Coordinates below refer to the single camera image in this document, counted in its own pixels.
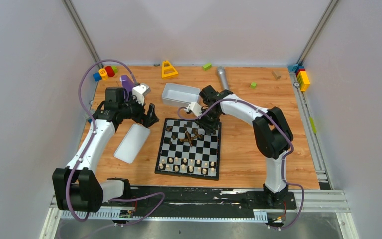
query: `gray floor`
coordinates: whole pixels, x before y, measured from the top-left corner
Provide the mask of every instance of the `gray floor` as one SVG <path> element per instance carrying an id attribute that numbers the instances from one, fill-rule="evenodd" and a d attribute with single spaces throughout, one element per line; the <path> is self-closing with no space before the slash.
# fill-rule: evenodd
<path id="1" fill-rule="evenodd" d="M 286 215 L 287 223 L 295 214 Z M 62 239 L 79 239 L 103 226 L 107 220 L 61 220 Z M 88 237 L 90 239 L 341 239 L 339 224 L 334 213 L 304 213 L 290 229 L 276 232 L 260 223 L 205 223 L 142 221 L 130 227 L 109 227 Z"/>

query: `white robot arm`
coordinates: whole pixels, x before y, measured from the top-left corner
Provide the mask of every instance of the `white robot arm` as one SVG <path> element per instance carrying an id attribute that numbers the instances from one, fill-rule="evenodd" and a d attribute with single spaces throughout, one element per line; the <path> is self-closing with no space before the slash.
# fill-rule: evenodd
<path id="1" fill-rule="evenodd" d="M 136 85 L 132 88 L 131 93 L 122 87 L 108 87 L 106 89 L 105 101 L 99 105 L 93 114 L 96 129 L 91 127 L 72 160 L 65 168 L 57 168 L 52 175 L 55 197 L 60 210 L 68 210 L 65 190 L 67 184 L 70 184 L 69 197 L 73 209 L 83 212 L 97 212 L 103 202 L 121 197 L 129 191 L 129 182 L 126 179 L 113 178 L 100 184 L 95 177 L 97 165 L 107 143 L 115 135 L 123 120 L 133 119 L 146 128 L 159 121 L 152 103 L 149 104 L 147 114 L 145 114 L 144 97 L 149 92 L 150 87 L 146 84 Z M 87 146 L 92 135 L 94 135 L 93 140 Z M 80 163 L 75 169 L 73 179 L 68 182 L 68 175 L 78 161 Z"/>
<path id="2" fill-rule="evenodd" d="M 267 201 L 269 204 L 282 202 L 283 196 L 288 191 L 288 186 L 282 178 L 282 165 L 286 166 L 286 158 L 283 156 L 289 149 L 289 144 L 276 129 L 270 130 L 270 122 L 261 112 L 270 116 L 275 123 L 286 134 L 290 141 L 293 140 L 293 134 L 287 124 L 282 111 L 273 107 L 272 109 L 256 106 L 249 103 L 230 90 L 217 92 L 212 86 L 205 87 L 200 96 L 208 108 L 203 108 L 199 103 L 192 102 L 186 107 L 188 113 L 193 112 L 196 116 L 207 112 L 203 117 L 195 122 L 205 130 L 206 134 L 211 134 L 217 128 L 220 122 L 220 115 L 228 114 L 237 117 L 254 128 L 254 135 L 259 151 L 266 157 L 267 177 L 264 183 L 264 189 L 269 193 Z"/>

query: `green cube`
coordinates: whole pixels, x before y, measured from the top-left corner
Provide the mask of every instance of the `green cube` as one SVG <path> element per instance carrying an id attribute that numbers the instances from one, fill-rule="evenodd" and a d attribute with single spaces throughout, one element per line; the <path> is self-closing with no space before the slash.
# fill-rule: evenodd
<path id="1" fill-rule="evenodd" d="M 203 65 L 203 69 L 206 71 L 206 70 L 208 70 L 208 69 L 210 69 L 211 68 L 211 63 L 209 62 L 209 63 L 206 63 L 205 65 Z"/>

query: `white plastic tray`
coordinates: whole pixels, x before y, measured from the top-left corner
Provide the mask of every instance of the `white plastic tray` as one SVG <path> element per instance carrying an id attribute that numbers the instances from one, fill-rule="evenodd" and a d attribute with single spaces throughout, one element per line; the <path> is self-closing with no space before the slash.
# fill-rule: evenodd
<path id="1" fill-rule="evenodd" d="M 186 107 L 191 102 L 198 102 L 199 94 L 200 88 L 166 83 L 162 92 L 162 101 L 167 105 Z"/>

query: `wooden tabletop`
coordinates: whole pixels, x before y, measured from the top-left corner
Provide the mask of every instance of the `wooden tabletop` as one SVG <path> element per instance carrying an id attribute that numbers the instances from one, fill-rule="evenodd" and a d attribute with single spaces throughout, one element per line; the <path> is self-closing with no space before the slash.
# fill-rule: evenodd
<path id="1" fill-rule="evenodd" d="M 119 73 L 115 77 L 99 82 L 93 109 L 96 109 L 104 100 L 106 87 L 121 86 L 119 76 L 127 74 L 127 71 L 121 67 L 118 68 Z M 109 141 L 99 162 L 97 168 L 99 182 L 104 182 L 107 178 L 120 177 L 129 179 L 132 185 L 262 188 L 266 178 L 266 164 L 264 156 L 258 151 L 255 144 L 254 131 L 251 126 L 229 115 L 220 117 L 222 145 L 219 181 L 154 173 L 163 122 L 165 118 L 178 118 L 178 108 L 162 102 L 161 95 L 165 84 L 170 82 L 200 89 L 212 85 L 217 91 L 222 90 L 215 67 L 207 71 L 204 71 L 201 66 L 176 67 L 176 69 L 179 72 L 178 76 L 162 79 L 160 66 L 131 67 L 137 81 L 150 86 L 151 92 L 146 96 L 146 109 L 149 103 L 154 103 L 156 115 L 160 121 L 150 127 L 150 136 L 135 161 L 127 164 L 113 157 L 122 139 L 134 124 L 130 119 L 125 120 Z M 273 70 L 281 73 L 280 79 L 274 79 Z M 226 67 L 226 75 L 230 90 L 242 99 L 262 107 L 277 106 L 281 108 L 293 132 L 295 146 L 295 152 L 287 158 L 287 179 L 290 182 L 302 184 L 306 189 L 319 189 L 287 68 Z M 251 82 L 257 83 L 255 89 L 250 88 Z M 90 126 L 87 124 L 83 138 L 87 135 L 89 128 Z"/>

